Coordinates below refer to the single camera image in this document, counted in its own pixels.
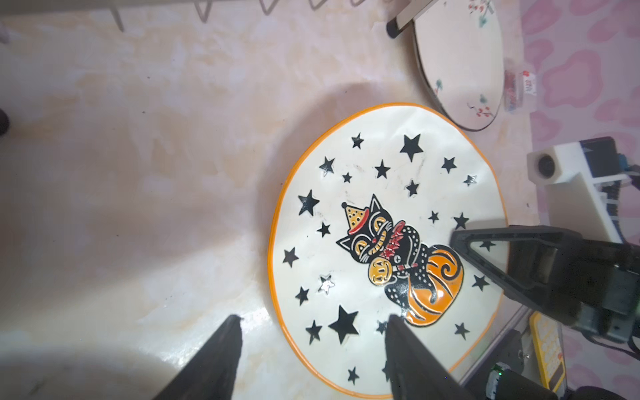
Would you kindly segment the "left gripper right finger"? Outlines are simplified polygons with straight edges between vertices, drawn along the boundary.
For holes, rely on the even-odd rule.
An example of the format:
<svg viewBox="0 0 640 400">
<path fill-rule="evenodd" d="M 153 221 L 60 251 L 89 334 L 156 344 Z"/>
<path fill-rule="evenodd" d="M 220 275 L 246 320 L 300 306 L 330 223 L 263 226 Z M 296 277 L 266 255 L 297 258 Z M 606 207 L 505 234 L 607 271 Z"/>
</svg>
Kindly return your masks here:
<svg viewBox="0 0 640 400">
<path fill-rule="evenodd" d="M 462 400 L 473 397 L 399 316 L 391 315 L 388 319 L 385 350 L 393 398 Z"/>
</svg>

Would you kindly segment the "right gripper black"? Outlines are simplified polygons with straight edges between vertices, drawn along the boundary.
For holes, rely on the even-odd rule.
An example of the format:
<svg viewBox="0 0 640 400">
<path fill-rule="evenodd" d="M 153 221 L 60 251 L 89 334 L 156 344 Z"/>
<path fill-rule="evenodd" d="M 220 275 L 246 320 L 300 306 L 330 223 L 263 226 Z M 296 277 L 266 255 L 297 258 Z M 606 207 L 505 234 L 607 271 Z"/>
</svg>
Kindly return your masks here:
<svg viewBox="0 0 640 400">
<path fill-rule="evenodd" d="M 506 243 L 501 269 L 474 243 Z M 639 337 L 639 247 L 586 240 L 550 226 L 511 225 L 452 233 L 450 247 L 504 294 L 589 338 Z"/>
</svg>

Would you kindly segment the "halloween cat star plate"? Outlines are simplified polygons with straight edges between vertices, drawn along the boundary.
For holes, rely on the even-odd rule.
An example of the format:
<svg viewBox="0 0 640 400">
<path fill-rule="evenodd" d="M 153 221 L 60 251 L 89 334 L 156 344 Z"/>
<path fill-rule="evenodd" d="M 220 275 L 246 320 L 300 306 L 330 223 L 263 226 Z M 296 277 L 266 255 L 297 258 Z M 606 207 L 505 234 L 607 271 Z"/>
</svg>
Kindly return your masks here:
<svg viewBox="0 0 640 400">
<path fill-rule="evenodd" d="M 503 228 L 497 177 L 440 113 L 390 103 L 346 118 L 293 165 L 269 243 L 269 285 L 301 363 L 354 398 L 391 395 L 388 318 L 450 372 L 479 355 L 503 292 L 453 249 Z"/>
</svg>

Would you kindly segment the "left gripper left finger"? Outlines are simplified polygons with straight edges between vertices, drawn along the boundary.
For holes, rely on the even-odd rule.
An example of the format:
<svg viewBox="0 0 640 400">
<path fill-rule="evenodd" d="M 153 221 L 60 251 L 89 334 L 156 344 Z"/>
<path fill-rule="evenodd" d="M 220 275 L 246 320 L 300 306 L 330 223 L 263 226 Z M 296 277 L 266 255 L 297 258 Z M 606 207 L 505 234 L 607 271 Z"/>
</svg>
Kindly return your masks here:
<svg viewBox="0 0 640 400">
<path fill-rule="evenodd" d="M 232 314 L 154 399 L 230 399 L 242 346 L 241 318 Z"/>
</svg>

